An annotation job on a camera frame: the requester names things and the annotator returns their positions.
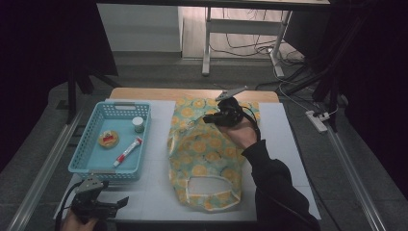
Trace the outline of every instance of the blue plastic basket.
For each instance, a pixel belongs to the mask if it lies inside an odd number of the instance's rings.
[[[85,128],[78,147],[68,166],[68,170],[77,173],[83,179],[90,174],[99,180],[137,181],[143,162],[151,120],[151,107],[148,103],[99,102]],[[141,116],[144,119],[144,131],[135,132],[132,119]],[[98,137],[103,131],[114,130],[118,133],[118,144],[110,149],[99,145]],[[126,159],[114,167],[116,158],[140,137],[143,142]]]

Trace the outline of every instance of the food item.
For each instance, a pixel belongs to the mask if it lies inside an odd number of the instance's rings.
[[[119,143],[119,135],[114,130],[104,131],[99,136],[98,143],[104,148],[115,147]]]

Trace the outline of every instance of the floor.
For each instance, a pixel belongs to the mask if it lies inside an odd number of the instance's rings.
[[[250,13],[244,12],[242,15],[250,15]],[[189,34],[187,21],[185,23],[185,38],[190,37],[193,42],[198,42],[202,37],[196,32]],[[222,38],[226,38],[225,35],[220,35],[219,40],[216,37],[213,38],[212,45],[220,50],[242,52],[242,54],[243,52],[254,51],[253,46],[245,51],[231,48],[226,40],[221,42]],[[246,39],[246,44],[253,43],[252,36]],[[227,56],[228,54],[222,52],[212,53],[212,57],[218,57],[212,60],[210,77],[203,78],[200,73],[201,61],[199,60],[202,50],[201,48],[192,48],[188,53],[186,45],[188,40],[185,39],[183,58],[174,55],[115,53],[115,61],[119,71],[119,77],[115,80],[123,87],[171,89],[220,89],[220,87],[226,87],[231,89],[245,84],[249,85],[251,90],[255,90],[260,83],[276,81],[271,72],[270,61],[265,59],[263,55],[254,59],[244,59]],[[242,43],[238,43],[241,42],[239,38],[230,41],[236,42],[234,45],[242,45]],[[287,54],[292,51],[291,49],[288,47]],[[285,73],[290,75],[295,72],[297,66],[288,65],[284,68]],[[49,182],[40,188],[43,192],[39,196],[38,205],[28,216],[25,230],[54,229],[53,216],[66,190],[66,184],[72,176],[67,172],[66,167],[82,135],[81,131],[87,124],[95,103],[109,97],[112,90],[112,87],[96,78],[92,77],[91,80],[95,85],[95,91],[91,95],[83,95],[78,92],[78,103],[83,106],[83,115],[74,133],[69,137],[63,155]],[[261,90],[279,90],[278,86],[266,85]],[[407,200],[399,192],[375,155],[349,125],[344,115],[345,105],[343,105],[337,111],[338,134],[352,164],[357,169],[364,189],[368,192],[386,228],[375,229],[368,222],[363,203],[358,199],[355,189],[350,184],[345,167],[332,141],[327,134],[318,133],[304,114],[304,107],[309,109],[316,107],[311,100],[314,87],[310,86],[301,90],[292,97],[280,96],[279,100],[284,104],[288,120],[293,127],[293,135],[304,160],[304,166],[308,171],[310,183],[314,188],[315,200],[322,216],[321,230],[408,230]],[[0,230],[6,230],[9,226],[32,183],[36,180],[37,173],[41,170],[48,154],[53,151],[57,137],[65,127],[67,119],[66,95],[66,84],[57,86],[50,91],[49,104],[44,110],[43,116],[15,154],[13,160],[0,174],[0,194],[2,195],[0,197]],[[325,102],[322,102],[320,106],[324,108]],[[118,229],[112,223],[109,224],[112,230],[126,230],[125,227]],[[156,230],[161,230],[161,228],[163,229],[163,226],[156,227]],[[205,225],[183,226],[182,228],[177,225],[168,225],[166,229],[213,230],[215,228]],[[140,224],[138,230],[154,229],[151,226]]]

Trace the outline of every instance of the desk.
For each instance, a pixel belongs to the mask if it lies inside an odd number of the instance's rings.
[[[151,105],[151,126],[146,142],[140,180],[125,184],[112,182],[98,200],[116,202],[129,196],[129,203],[117,212],[117,222],[255,222],[255,184],[251,166],[242,166],[242,200],[227,210],[206,213],[184,206],[176,198],[168,179],[168,153],[166,142],[174,112],[175,100],[181,97],[215,98],[221,90],[179,89],[114,89],[107,101],[142,101]],[[247,90],[237,94],[240,101],[259,102],[262,137],[267,140],[270,158],[279,159],[291,170],[294,187],[303,193],[310,203],[310,213],[320,218],[303,164],[299,158],[293,134],[287,121],[283,105],[276,93],[271,91]],[[79,182],[74,175],[68,186]],[[67,203],[72,200],[71,194]]]

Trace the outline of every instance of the aluminum rail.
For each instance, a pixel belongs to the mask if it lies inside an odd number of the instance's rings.
[[[348,156],[347,151],[344,148],[343,142],[339,137],[338,133],[335,133],[333,129],[328,127],[328,135],[330,141],[332,141],[333,146],[336,149],[339,160],[343,165],[345,175],[350,181],[351,187],[354,190],[357,198],[361,202],[364,213],[366,214],[367,220],[374,231],[386,231],[384,222],[382,221],[380,214],[378,213],[374,203],[372,202],[370,194],[364,187],[363,181],[361,180],[354,164]]]
[[[38,201],[41,198],[44,190],[54,173],[55,168],[57,167],[58,162],[63,156],[64,150],[69,142],[70,137],[72,136],[75,128],[83,114],[83,109],[88,102],[89,97],[86,96],[85,102],[81,105],[79,112],[72,119],[70,124],[66,124],[57,138],[57,141],[54,143],[50,153],[48,154],[47,159],[42,165],[39,173],[37,174],[36,179],[34,180],[30,190],[28,190],[24,200],[22,201],[20,207],[15,213],[12,222],[7,228],[8,231],[19,231],[24,230],[27,226],[28,221],[31,218],[34,210],[38,205]]]

